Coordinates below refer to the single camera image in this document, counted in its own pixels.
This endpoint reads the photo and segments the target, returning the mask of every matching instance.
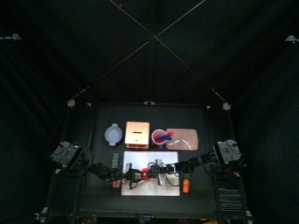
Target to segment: small bottle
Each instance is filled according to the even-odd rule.
[[[185,173],[183,174],[182,191],[185,193],[190,193],[191,192],[191,181],[190,181],[190,177],[191,177],[191,174],[190,173]]]

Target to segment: black fabric wall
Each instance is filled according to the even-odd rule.
[[[185,2],[191,3],[191,7],[195,5],[194,1],[182,1],[182,3]],[[205,75],[203,80],[207,81],[206,78],[209,78],[210,84],[215,83],[210,86],[217,87],[230,99],[238,99],[237,103],[233,102],[233,117],[241,148],[247,153],[247,199],[253,214],[257,216],[257,223],[297,223],[297,214],[299,213],[297,184],[299,179],[295,174],[299,171],[297,165],[298,141],[295,139],[298,139],[297,134],[299,132],[297,77],[299,45],[287,43],[289,47],[282,54],[279,53],[285,47],[282,43],[286,35],[294,34],[289,31],[294,24],[293,15],[297,16],[298,13],[291,13],[293,1],[263,3],[263,7],[261,7],[259,1],[245,1],[245,3],[242,2],[245,4],[242,4],[242,9],[245,11],[250,9],[247,13],[239,10],[235,1],[229,2],[230,4],[223,1],[207,1],[207,4],[203,5],[207,8],[199,8],[201,11],[197,12],[199,15],[191,14],[190,20],[179,26],[183,28],[182,38],[178,38],[179,32],[173,30],[170,36],[165,36],[163,40],[171,40],[170,46],[185,59],[189,59],[191,67],[195,67],[197,71],[199,70],[201,74]],[[20,33],[23,37],[20,42],[4,40],[0,42],[0,223],[31,223],[34,213],[43,209],[51,178],[48,156],[61,141],[66,101],[118,64],[149,38],[147,34],[143,33],[141,34],[142,37],[131,38],[131,34],[137,35],[131,29],[133,27],[137,29],[138,25],[111,4],[107,7],[119,16],[115,29],[118,28],[123,32],[111,32],[111,36],[109,36],[103,31],[107,30],[107,27],[110,28],[110,19],[115,20],[117,17],[101,13],[90,14],[90,3],[87,1],[83,3],[87,4],[85,16],[89,19],[82,21],[90,23],[90,29],[86,29],[86,23],[82,25],[73,23],[73,19],[75,22],[81,21],[81,16],[75,10],[81,7],[78,8],[77,4],[71,6],[74,8],[71,11],[67,2],[58,10],[56,4],[61,5],[61,3],[55,1],[48,2],[48,4],[39,1],[7,1],[4,7],[3,5],[0,7],[2,36]],[[165,28],[191,7],[186,7],[185,10],[178,7],[173,14],[162,14],[161,16],[167,17],[167,20],[165,25],[159,24],[161,28]],[[138,14],[141,12],[139,8],[133,8],[135,9],[133,10],[127,7],[126,9],[130,12],[138,12]],[[91,31],[94,31],[91,21],[95,21],[94,18],[98,18],[99,15],[107,18],[98,20],[98,23],[103,24],[103,27],[99,26],[103,31],[98,31],[95,36],[90,36]],[[219,42],[214,43],[217,38],[211,29],[213,25],[203,23],[206,17],[202,15],[209,16],[207,21],[217,19],[215,27],[222,28],[218,33],[222,36]],[[235,27],[233,40],[231,35],[223,36],[225,33],[230,34],[231,29],[221,23],[221,15],[229,17],[229,21],[237,22],[235,25],[231,25]],[[193,34],[186,38],[185,27],[186,25],[187,27],[190,25],[198,27],[198,23],[189,22],[198,21],[199,19],[194,19],[197,17],[203,19],[201,25],[207,27],[207,34],[205,36],[205,32],[199,32],[191,26],[190,32]],[[123,45],[123,41],[118,41],[118,39],[130,40],[129,44]],[[186,45],[181,45],[177,49],[177,41],[181,42],[183,39],[189,39],[183,43],[189,43],[191,46],[187,48]],[[193,45],[199,47],[198,51],[194,51]],[[129,46],[130,51],[123,52],[126,50],[123,46]],[[163,52],[163,57],[155,57],[159,63],[154,64],[159,75],[167,74],[161,89],[166,93],[171,93],[165,88],[166,84],[173,90],[178,90],[177,86],[182,88],[178,91],[179,94],[173,96],[173,102],[218,102],[219,98],[207,87],[198,85],[202,84],[202,81],[194,81],[194,77],[185,80],[187,76],[183,78],[182,74],[186,74],[186,67],[177,60],[174,61],[174,56],[162,46],[161,48],[158,52]],[[145,74],[147,77],[147,72],[145,72],[147,60],[143,55],[147,55],[149,52],[141,51],[141,53],[145,62],[143,72],[133,66],[141,64],[135,58],[133,58],[134,62],[122,65],[126,69],[123,67],[119,69],[121,71],[123,69],[125,71],[134,70],[134,74],[130,76],[131,80],[139,74]],[[183,67],[185,70],[181,73],[177,73],[178,69],[174,64]],[[178,75],[177,85],[173,83],[174,74]],[[119,77],[126,80],[117,83]],[[257,77],[259,78],[255,84],[239,96],[241,90],[243,91],[243,88]],[[111,99],[125,101],[131,95],[130,93],[127,93],[129,96],[119,94],[127,90],[125,83],[130,83],[135,89],[137,82],[127,81],[127,76],[119,73],[113,76],[111,80],[107,79],[107,81],[101,82],[99,88],[91,89],[89,96],[107,101]],[[166,95],[159,95],[161,100],[170,101],[170,98],[163,97]],[[147,94],[145,96],[141,99],[135,98],[135,101],[149,100]]]
[[[234,118],[247,153],[247,199],[255,223],[298,223],[299,45],[290,44],[241,96]]]
[[[0,45],[0,223],[27,224],[44,207],[67,106],[18,44]]]

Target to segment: black curtain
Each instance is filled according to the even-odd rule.
[[[20,41],[0,42],[0,222],[32,223],[50,188],[66,101]]]
[[[247,199],[258,223],[298,223],[299,45],[290,43],[238,101]]]

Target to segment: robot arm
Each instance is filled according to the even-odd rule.
[[[134,169],[133,164],[129,164],[126,173],[123,173],[118,168],[109,168],[102,163],[90,164],[83,149],[69,142],[62,142],[51,155],[52,159],[63,165],[63,167],[71,170],[87,169],[89,172],[94,173],[107,182],[126,179],[130,184],[130,189],[134,189],[133,184],[137,184],[142,180],[150,178],[159,179],[159,174],[193,173],[195,167],[207,163],[226,166],[239,161],[241,156],[238,143],[234,140],[227,140],[215,143],[209,153],[187,161],[166,164],[165,166],[158,163],[151,163],[151,166],[142,171]]]

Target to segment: cable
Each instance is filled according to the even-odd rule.
[[[166,177],[166,180],[167,180],[169,184],[170,184],[171,186],[181,186],[181,184],[179,184],[179,185],[174,185],[174,184],[171,183],[171,181],[170,181],[167,175],[169,175],[169,174],[165,174],[165,177]]]

